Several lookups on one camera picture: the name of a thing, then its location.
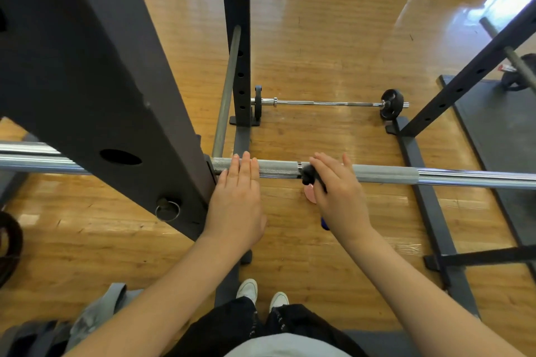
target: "right hand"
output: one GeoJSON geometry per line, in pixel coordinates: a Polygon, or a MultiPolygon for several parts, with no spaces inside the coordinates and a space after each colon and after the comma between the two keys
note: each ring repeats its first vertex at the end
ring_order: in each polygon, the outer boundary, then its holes
{"type": "Polygon", "coordinates": [[[309,161],[326,185],[314,184],[320,212],[335,238],[346,244],[367,240],[374,232],[363,187],[355,177],[352,162],[343,154],[343,164],[324,154],[315,153],[309,161]]]}

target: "blue object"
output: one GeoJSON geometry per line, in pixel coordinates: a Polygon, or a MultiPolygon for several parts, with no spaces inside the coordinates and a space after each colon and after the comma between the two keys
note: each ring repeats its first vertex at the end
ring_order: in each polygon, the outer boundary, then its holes
{"type": "Polygon", "coordinates": [[[320,218],[320,225],[322,225],[322,229],[329,230],[330,228],[327,226],[326,221],[323,217],[320,218]]]}

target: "hand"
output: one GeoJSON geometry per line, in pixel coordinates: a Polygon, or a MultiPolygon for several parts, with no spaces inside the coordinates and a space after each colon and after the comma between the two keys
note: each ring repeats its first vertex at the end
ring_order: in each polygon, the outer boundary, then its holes
{"type": "Polygon", "coordinates": [[[314,184],[315,198],[330,231],[343,247],[366,240],[374,232],[370,224],[365,192],[355,177],[352,162],[343,154],[343,163],[324,153],[315,153],[311,164],[326,185],[314,184]]]}
{"type": "Polygon", "coordinates": [[[203,237],[223,240],[237,248],[239,257],[264,234],[266,215],[260,204],[259,162],[249,152],[233,155],[212,194],[203,237]]]}

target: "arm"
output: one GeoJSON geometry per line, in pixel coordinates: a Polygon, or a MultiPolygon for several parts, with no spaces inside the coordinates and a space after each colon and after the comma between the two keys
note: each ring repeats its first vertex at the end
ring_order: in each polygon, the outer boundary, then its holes
{"type": "Polygon", "coordinates": [[[260,240],[259,166],[233,157],[212,195],[205,229],[184,257],[129,306],[99,327],[69,357],[153,357],[162,353],[197,307],[260,240]]]}
{"type": "Polygon", "coordinates": [[[518,350],[405,261],[370,224],[365,193],[346,154],[310,159],[326,184],[315,197],[333,235],[372,281],[425,357],[519,357],[518,350]]]}

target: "metal ring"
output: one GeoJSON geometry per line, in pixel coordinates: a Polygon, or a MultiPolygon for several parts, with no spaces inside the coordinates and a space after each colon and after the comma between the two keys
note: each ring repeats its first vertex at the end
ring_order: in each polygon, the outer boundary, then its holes
{"type": "Polygon", "coordinates": [[[178,203],[176,203],[176,202],[172,202],[172,201],[168,201],[168,203],[175,205],[175,207],[177,208],[177,214],[175,215],[174,218],[169,219],[169,220],[161,219],[161,218],[158,217],[158,214],[157,214],[157,213],[158,213],[158,209],[160,209],[160,205],[158,205],[157,208],[156,208],[155,211],[154,211],[154,215],[157,217],[157,219],[158,219],[159,221],[166,221],[166,222],[168,222],[168,221],[172,221],[172,220],[177,219],[177,218],[178,218],[178,215],[181,214],[181,207],[178,205],[178,203]]]}

